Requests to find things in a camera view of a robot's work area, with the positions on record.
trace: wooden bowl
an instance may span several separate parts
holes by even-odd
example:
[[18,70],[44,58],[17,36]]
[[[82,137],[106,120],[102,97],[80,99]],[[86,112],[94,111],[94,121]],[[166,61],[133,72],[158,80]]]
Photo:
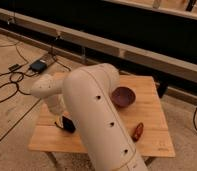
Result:
[[113,104],[118,107],[127,107],[135,101],[135,93],[128,87],[118,87],[111,94]]

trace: speckled floor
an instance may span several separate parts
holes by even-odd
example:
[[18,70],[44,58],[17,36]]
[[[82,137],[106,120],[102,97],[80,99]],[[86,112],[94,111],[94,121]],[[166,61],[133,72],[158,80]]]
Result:
[[[0,34],[0,45],[11,44],[12,41],[16,42]],[[30,63],[45,53],[44,50],[22,42],[18,45],[18,49]],[[63,57],[58,58],[72,69],[81,66]],[[0,72],[7,72],[8,67],[15,63],[23,63],[15,47],[0,48]],[[52,74],[56,71],[66,72],[67,70],[56,63],[46,73]],[[7,79],[7,76],[0,79],[0,83],[8,81]],[[25,78],[21,82],[22,90],[28,92],[30,85],[36,79],[37,77]],[[12,93],[14,89],[13,86],[1,89],[0,99]],[[88,156],[84,154],[54,153],[60,163],[60,167],[56,169],[44,153],[28,150],[27,146],[42,102],[39,102],[24,118],[22,117],[36,101],[34,97],[18,93],[15,97],[0,104],[0,170],[93,170]],[[196,171],[197,133],[192,124],[195,106],[168,95],[165,95],[161,101],[175,146],[176,157],[157,158],[149,166],[149,170]],[[21,121],[12,129],[20,118],[22,118]]]

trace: table top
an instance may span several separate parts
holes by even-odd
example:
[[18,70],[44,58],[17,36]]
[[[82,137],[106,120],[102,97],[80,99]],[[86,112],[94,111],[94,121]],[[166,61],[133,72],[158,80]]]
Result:
[[[155,82],[147,76],[120,76],[120,85],[131,88],[136,101],[118,113],[132,135],[138,123],[144,123],[144,132],[136,143],[142,156],[175,157],[165,115],[156,92]],[[77,131],[73,134],[57,128],[45,104],[42,105],[36,128],[29,143],[30,150],[48,152],[86,153]]]

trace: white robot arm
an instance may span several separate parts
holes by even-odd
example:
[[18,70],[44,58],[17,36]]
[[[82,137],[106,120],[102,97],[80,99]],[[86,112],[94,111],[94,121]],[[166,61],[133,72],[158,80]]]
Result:
[[67,111],[96,170],[147,171],[109,98],[119,82],[116,68],[109,64],[81,67],[61,81],[45,77],[33,85],[31,93],[45,98],[50,111],[58,115],[62,110],[57,109],[60,106],[55,96],[63,94]]

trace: orange object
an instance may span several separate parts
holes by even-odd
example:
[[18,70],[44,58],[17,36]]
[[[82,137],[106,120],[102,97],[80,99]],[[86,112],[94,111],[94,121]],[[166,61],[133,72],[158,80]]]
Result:
[[135,131],[132,135],[132,139],[134,142],[137,142],[139,140],[139,138],[141,137],[142,133],[144,130],[144,124],[141,122],[137,125],[137,127],[135,128]]

